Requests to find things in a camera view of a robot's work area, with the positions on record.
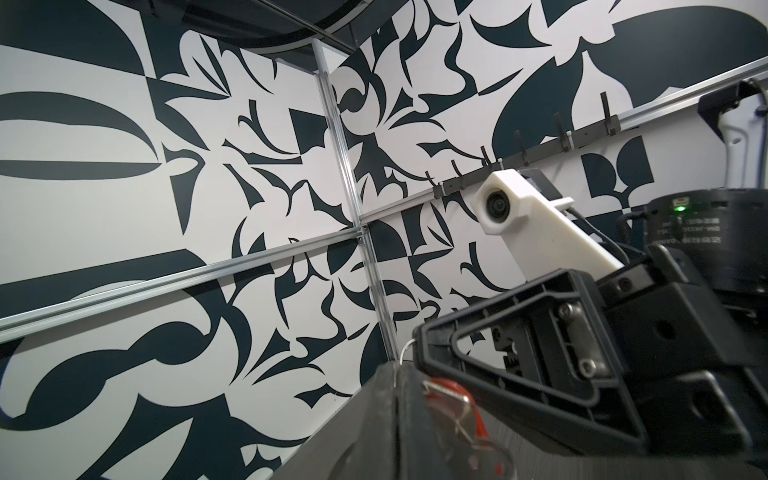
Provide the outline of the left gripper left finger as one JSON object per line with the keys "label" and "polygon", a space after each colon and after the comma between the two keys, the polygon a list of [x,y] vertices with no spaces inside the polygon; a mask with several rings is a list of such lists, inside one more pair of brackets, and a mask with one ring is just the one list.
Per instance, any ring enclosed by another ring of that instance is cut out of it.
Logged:
{"label": "left gripper left finger", "polygon": [[364,429],[366,410],[372,403],[375,387],[382,378],[392,380],[395,367],[395,362],[379,366],[365,385],[299,447],[271,479],[334,479]]}

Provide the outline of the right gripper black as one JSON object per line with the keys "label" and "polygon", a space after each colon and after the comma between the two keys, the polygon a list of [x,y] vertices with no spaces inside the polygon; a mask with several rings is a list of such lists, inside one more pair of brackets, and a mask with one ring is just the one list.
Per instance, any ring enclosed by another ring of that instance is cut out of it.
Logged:
{"label": "right gripper black", "polygon": [[766,464],[766,300],[723,304],[658,243],[598,287],[558,270],[426,322],[414,362],[547,453]]}

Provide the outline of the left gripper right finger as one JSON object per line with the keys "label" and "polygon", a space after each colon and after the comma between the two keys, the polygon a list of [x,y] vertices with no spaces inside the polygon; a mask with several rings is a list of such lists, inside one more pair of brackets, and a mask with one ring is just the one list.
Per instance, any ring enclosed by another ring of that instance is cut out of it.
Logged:
{"label": "left gripper right finger", "polygon": [[422,378],[410,362],[397,372],[398,479],[452,479],[428,411]]}

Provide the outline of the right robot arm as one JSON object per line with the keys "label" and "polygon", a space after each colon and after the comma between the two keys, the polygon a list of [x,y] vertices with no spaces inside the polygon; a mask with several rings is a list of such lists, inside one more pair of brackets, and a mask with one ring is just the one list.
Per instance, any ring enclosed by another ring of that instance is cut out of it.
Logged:
{"label": "right robot arm", "polygon": [[415,366],[564,455],[767,463],[767,95],[703,96],[726,148],[720,188],[622,215],[643,253],[600,245],[538,170],[491,174],[477,218],[525,283],[418,327]]}

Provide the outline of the red key tag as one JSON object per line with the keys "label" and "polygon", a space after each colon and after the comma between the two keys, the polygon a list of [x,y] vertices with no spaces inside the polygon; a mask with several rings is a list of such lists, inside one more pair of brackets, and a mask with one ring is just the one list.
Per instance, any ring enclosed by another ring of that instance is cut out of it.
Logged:
{"label": "red key tag", "polygon": [[422,385],[435,425],[434,444],[451,479],[517,478],[512,457],[490,438],[474,398],[464,387],[444,378],[428,378]]}

